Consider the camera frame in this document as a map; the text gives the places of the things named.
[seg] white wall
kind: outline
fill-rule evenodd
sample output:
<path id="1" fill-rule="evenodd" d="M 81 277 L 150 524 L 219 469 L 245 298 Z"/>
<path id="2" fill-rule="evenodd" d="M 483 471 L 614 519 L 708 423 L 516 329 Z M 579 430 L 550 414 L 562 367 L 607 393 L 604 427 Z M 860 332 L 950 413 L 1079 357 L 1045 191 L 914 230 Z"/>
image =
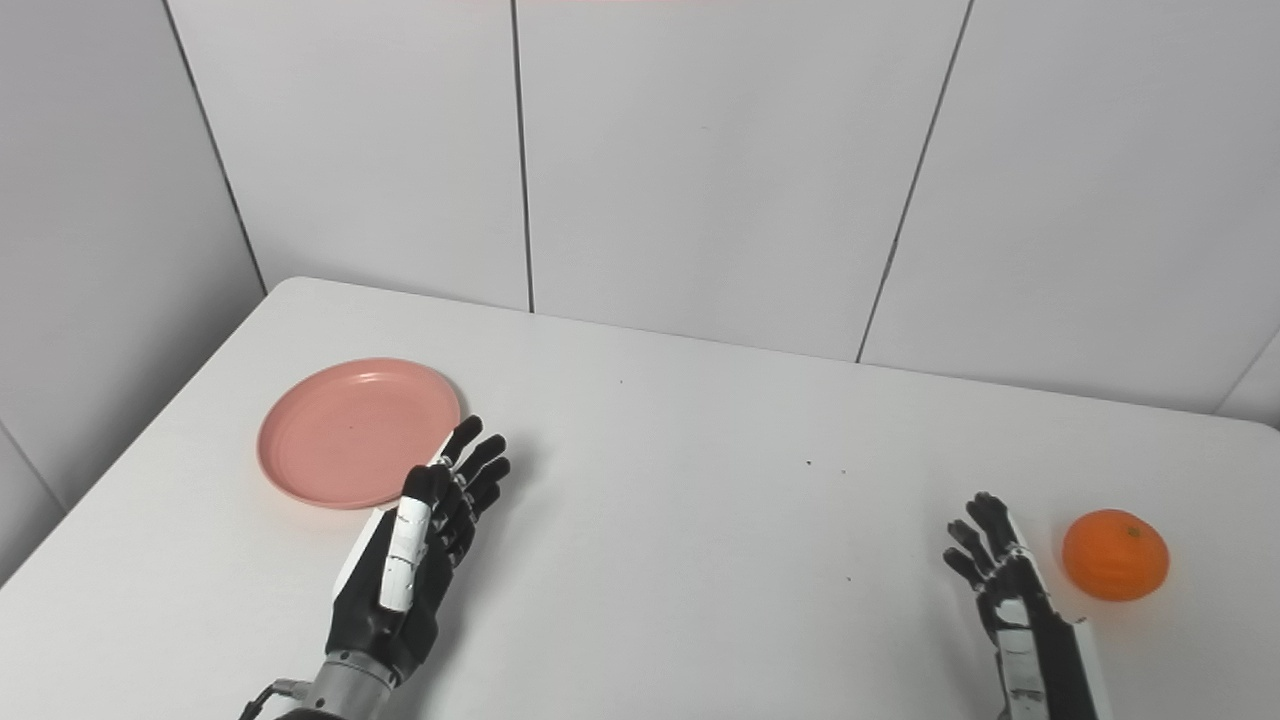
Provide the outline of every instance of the white wall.
<path id="1" fill-rule="evenodd" d="M 536 310 L 854 360 L 965 3 L 517 8 Z"/>
<path id="2" fill-rule="evenodd" d="M 163 3 L 0 5 L 0 418 L 64 507 L 261 296 Z"/>
<path id="3" fill-rule="evenodd" d="M 1276 27 L 979 0 L 863 360 L 1217 410 L 1280 325 Z"/>
<path id="4" fill-rule="evenodd" d="M 527 307 L 508 0 L 170 0 L 268 286 Z"/>
<path id="5" fill-rule="evenodd" d="M 969 4 L 173 6 L 269 284 L 851 360 Z M 1280 10 L 973 8 L 861 360 L 1280 418 Z"/>

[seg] robot finger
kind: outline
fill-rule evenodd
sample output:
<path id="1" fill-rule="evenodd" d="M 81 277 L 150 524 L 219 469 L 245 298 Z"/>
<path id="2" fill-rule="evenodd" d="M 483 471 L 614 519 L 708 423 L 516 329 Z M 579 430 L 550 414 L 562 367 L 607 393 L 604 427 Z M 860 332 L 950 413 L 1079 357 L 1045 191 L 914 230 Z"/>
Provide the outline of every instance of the robot finger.
<path id="1" fill-rule="evenodd" d="M 489 492 L 489 488 L 497 487 L 498 480 L 506 478 L 507 473 L 511 473 L 511 460 L 506 457 L 499 457 L 481 468 L 480 473 L 463 486 L 467 502 L 475 505 L 476 498 L 484 497 Z"/>
<path id="2" fill-rule="evenodd" d="M 476 475 L 483 471 L 483 468 L 497 460 L 504 450 L 507 450 L 507 438 L 502 436 L 493 436 L 477 445 L 457 470 L 462 487 L 467 487 L 475 482 Z"/>
<path id="3" fill-rule="evenodd" d="M 960 547 L 973 557 L 973 564 L 978 568 L 979 573 L 988 575 L 996 569 L 991 555 L 987 553 L 987 548 L 982 547 L 982 538 L 978 537 L 978 530 L 970 528 L 968 523 L 964 520 L 952 520 L 947 525 L 947 534 L 960 543 Z"/>
<path id="4" fill-rule="evenodd" d="M 982 573 L 978 571 L 978 566 L 973 564 L 973 559 L 968 555 L 954 547 L 948 547 L 942 552 L 942 561 L 947 564 L 947 568 L 951 568 L 964 578 L 973 589 L 982 587 Z"/>
<path id="5" fill-rule="evenodd" d="M 476 537 L 476 527 L 470 521 L 463 523 L 457 528 L 453 542 L 449 543 L 449 564 L 454 568 L 462 562 L 462 559 L 467 556 L 467 551 L 471 550 L 471 541 Z"/>
<path id="6" fill-rule="evenodd" d="M 451 479 L 442 493 L 440 502 L 435 506 L 435 512 L 431 514 L 431 530 L 435 533 L 444 530 L 452 523 L 453 516 L 458 514 L 458 509 L 463 506 L 462 488 Z"/>
<path id="7" fill-rule="evenodd" d="M 458 423 L 458 427 L 453 428 L 449 437 L 444 438 L 444 445 L 440 447 L 440 452 L 436 454 L 440 460 L 447 462 L 451 468 L 458 464 L 458 459 L 462 456 L 462 450 L 471 445 L 471 441 L 480 437 L 480 432 L 484 430 L 484 423 L 480 418 L 471 415 L 466 420 Z"/>
<path id="8" fill-rule="evenodd" d="M 1004 560 L 1011 547 L 1019 544 L 1018 534 L 1009 521 L 1009 509 L 998 497 L 979 492 L 965 505 L 965 510 L 987 534 L 987 544 L 997 562 Z"/>
<path id="9" fill-rule="evenodd" d="M 492 488 L 489 488 L 486 493 L 475 498 L 475 501 L 471 503 L 472 520 L 479 520 L 480 514 L 488 510 L 490 506 L 493 506 L 494 502 L 498 502 L 498 496 L 500 495 L 502 495 L 502 488 L 498 486 L 493 486 Z"/>

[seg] black cable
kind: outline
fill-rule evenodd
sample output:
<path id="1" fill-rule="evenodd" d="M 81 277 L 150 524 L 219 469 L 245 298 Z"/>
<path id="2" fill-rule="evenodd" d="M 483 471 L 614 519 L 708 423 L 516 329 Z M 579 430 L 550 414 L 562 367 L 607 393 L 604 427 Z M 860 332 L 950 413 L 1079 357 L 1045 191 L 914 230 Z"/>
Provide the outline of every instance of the black cable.
<path id="1" fill-rule="evenodd" d="M 244 712 L 241 712 L 239 720 L 253 720 L 261 715 L 262 706 L 266 705 L 266 701 L 271 700 L 273 694 L 275 694 L 275 683 L 266 685 L 266 689 L 257 693 L 257 697 L 244 706 Z"/>

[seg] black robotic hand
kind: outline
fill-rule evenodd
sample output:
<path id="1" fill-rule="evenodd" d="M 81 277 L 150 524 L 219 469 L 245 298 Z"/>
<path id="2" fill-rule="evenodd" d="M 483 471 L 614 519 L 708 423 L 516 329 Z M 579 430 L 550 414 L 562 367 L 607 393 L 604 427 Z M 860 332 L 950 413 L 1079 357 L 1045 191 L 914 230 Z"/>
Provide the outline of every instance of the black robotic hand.
<path id="1" fill-rule="evenodd" d="M 282 720 L 374 720 L 390 692 L 422 665 L 439 633 L 435 614 L 453 570 L 471 548 L 480 515 L 498 501 L 498 480 L 511 471 L 502 436 L 462 460 L 481 430 L 480 418 L 463 420 L 430 464 L 410 470 L 399 505 L 366 527 L 358 560 L 333 602 L 315 682 L 276 680 L 241 720 L 255 717 L 271 694 L 302 701 Z"/>
<path id="2" fill-rule="evenodd" d="M 412 605 L 399 612 L 380 605 L 387 574 L 392 534 L 398 521 L 397 509 L 383 512 L 369 544 L 333 603 L 333 623 L 325 652 L 362 652 L 396 674 L 402 684 L 426 660 L 435 643 L 435 612 L 453 580 L 453 569 L 466 556 L 475 538 L 475 523 L 497 502 L 498 480 L 511 471 L 502 457 L 507 447 L 502 436 L 476 445 L 458 464 L 462 450 L 483 429 L 475 415 L 462 421 L 431 465 L 410 470 L 404 496 L 417 497 L 430 507 L 430 527 L 412 574 Z"/>
<path id="3" fill-rule="evenodd" d="M 978 615 L 996 644 L 1007 720 L 1111 720 L 1093 635 L 1085 621 L 1068 623 L 1053 610 L 1036 560 L 1000 498 L 980 492 L 969 516 L 947 533 L 964 548 L 942 559 L 978 593 Z"/>

